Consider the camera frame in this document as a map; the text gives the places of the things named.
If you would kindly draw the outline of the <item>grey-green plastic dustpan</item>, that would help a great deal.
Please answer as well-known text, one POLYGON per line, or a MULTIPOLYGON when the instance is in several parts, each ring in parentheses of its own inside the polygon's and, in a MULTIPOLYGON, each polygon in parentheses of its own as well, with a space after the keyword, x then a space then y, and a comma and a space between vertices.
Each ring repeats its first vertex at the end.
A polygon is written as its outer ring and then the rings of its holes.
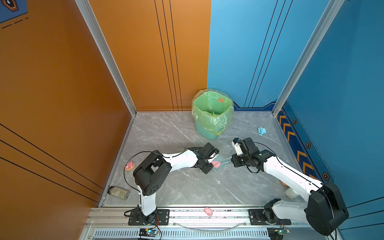
POLYGON ((214 158, 214 160, 211 162, 213 164, 213 170, 218 171, 221 168, 225 167, 228 163, 231 163, 231 157, 224 158, 223 156, 217 156, 214 158))

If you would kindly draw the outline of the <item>light blue paper scrap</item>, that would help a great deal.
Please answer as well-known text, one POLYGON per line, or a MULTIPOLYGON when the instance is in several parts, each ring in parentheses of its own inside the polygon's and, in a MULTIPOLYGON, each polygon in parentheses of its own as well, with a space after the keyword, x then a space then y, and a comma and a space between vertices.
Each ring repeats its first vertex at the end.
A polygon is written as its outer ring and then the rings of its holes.
POLYGON ((260 136, 263 136, 264 134, 267 133, 267 130, 265 128, 263 128, 263 127, 259 127, 258 128, 258 133, 259 133, 260 136))

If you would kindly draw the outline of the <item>pink paper scrap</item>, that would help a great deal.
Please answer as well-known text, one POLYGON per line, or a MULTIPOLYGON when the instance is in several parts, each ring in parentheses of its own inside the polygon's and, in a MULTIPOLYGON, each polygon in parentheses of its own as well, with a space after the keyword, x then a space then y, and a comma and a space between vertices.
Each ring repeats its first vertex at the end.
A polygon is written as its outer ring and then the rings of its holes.
POLYGON ((213 165, 213 168, 217 169, 217 168, 220 167, 221 162, 218 162, 218 161, 212 161, 211 164, 213 165))

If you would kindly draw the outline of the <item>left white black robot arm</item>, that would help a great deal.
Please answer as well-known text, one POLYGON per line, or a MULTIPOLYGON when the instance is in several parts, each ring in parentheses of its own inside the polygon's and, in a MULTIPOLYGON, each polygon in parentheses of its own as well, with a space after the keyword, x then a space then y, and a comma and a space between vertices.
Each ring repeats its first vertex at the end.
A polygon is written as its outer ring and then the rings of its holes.
POLYGON ((186 148, 176 154, 162 154, 158 150, 150 152, 133 172, 140 196, 141 214, 147 217, 157 210, 156 192, 169 173, 184 168, 198 168, 208 174, 214 168, 212 161, 219 156, 219 152, 210 143, 203 147, 186 148))

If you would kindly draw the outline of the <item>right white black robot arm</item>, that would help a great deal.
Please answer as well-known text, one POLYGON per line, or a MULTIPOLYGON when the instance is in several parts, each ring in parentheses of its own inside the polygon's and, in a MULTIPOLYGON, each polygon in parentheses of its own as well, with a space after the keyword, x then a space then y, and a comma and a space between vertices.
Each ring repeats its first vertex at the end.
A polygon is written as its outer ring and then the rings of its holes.
POLYGON ((337 238, 337 229, 349 218, 349 212, 336 184, 323 183, 305 175, 286 164, 273 151, 260 151, 251 138, 235 138, 232 145, 236 153, 231 161, 236 168, 255 167, 258 172, 269 174, 286 184, 288 198, 300 196, 304 199, 302 203, 271 200, 260 214, 262 221, 269 225, 281 224, 283 220, 302 222, 323 236, 337 238))

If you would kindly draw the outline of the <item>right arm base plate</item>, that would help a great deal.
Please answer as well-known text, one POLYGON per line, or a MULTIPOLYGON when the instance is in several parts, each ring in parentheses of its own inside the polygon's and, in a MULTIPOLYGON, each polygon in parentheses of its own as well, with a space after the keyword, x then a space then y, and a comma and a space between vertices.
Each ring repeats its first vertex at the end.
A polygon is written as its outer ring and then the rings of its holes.
POLYGON ((249 209, 249 219, 252 226, 256 225, 291 225, 291 220, 278 219, 277 216, 268 209, 249 209))

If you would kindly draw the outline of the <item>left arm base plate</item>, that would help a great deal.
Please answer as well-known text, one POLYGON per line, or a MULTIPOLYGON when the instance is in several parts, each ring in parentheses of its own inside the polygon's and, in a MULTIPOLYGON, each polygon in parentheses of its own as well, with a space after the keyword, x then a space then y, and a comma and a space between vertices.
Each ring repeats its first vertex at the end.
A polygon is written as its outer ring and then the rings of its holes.
POLYGON ((169 209, 156 209, 148 216, 144 216, 142 211, 138 208, 126 211, 125 217, 128 218, 129 226, 167 226, 170 219, 169 209))

